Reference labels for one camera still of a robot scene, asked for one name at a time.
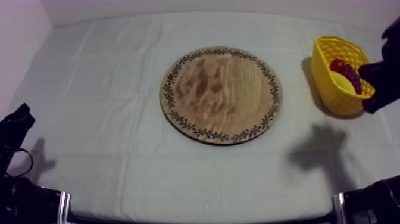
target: wood grain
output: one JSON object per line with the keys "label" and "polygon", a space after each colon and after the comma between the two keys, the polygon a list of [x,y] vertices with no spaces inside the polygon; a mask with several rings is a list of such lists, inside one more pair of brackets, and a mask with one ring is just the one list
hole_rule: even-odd
{"label": "wood grain", "polygon": [[181,133],[210,144],[237,144],[270,128],[282,104],[271,68],[236,48],[192,51],[168,70],[160,89],[161,108]]}

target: white wall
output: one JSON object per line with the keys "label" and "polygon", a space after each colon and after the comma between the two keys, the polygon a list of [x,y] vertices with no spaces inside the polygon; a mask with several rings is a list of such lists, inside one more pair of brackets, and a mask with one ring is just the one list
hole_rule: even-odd
{"label": "white wall", "polygon": [[271,13],[382,31],[400,16],[399,0],[42,0],[54,24],[182,11]]}
{"label": "white wall", "polygon": [[0,0],[0,118],[51,29],[40,0]]}

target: table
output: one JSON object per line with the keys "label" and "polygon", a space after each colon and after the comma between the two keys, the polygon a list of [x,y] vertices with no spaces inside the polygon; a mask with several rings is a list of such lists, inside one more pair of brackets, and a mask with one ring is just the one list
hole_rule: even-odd
{"label": "table", "polygon": [[[30,178],[73,195],[81,213],[159,222],[257,222],[322,216],[330,197],[400,172],[400,105],[339,119],[310,79],[313,41],[341,36],[380,60],[380,33],[245,13],[177,13],[56,28],[10,111],[36,118],[23,147]],[[158,93],[183,54],[233,46],[255,54],[283,88],[280,117],[245,144],[215,147],[179,134]],[[12,172],[21,170],[16,157]]]}

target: yellow basket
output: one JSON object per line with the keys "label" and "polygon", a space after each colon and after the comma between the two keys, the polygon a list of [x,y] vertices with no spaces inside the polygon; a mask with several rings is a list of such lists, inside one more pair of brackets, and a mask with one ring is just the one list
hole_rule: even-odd
{"label": "yellow basket", "polygon": [[355,71],[368,59],[360,47],[335,36],[321,36],[315,40],[312,52],[311,71],[324,105],[337,115],[347,116],[363,111],[362,101],[369,99],[375,89],[361,79],[362,94],[351,93],[339,86],[330,71],[330,63],[340,58],[350,64]]}

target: black cable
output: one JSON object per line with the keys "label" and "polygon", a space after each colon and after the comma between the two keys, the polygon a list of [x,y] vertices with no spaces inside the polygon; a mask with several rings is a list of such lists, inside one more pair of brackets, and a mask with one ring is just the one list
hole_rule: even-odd
{"label": "black cable", "polygon": [[25,150],[24,148],[20,148],[20,149],[18,149],[18,150],[9,150],[9,151],[6,151],[6,152],[8,152],[8,153],[25,152],[26,154],[28,154],[29,159],[30,159],[30,166],[29,166],[29,168],[28,168],[27,171],[25,171],[24,173],[19,174],[19,175],[17,175],[17,176],[11,176],[11,175],[8,174],[7,172],[5,172],[5,174],[6,174],[7,176],[12,177],[12,178],[20,178],[20,177],[24,176],[25,174],[29,173],[29,172],[32,170],[32,168],[33,168],[33,157],[32,157],[32,155],[31,155],[27,150]]}

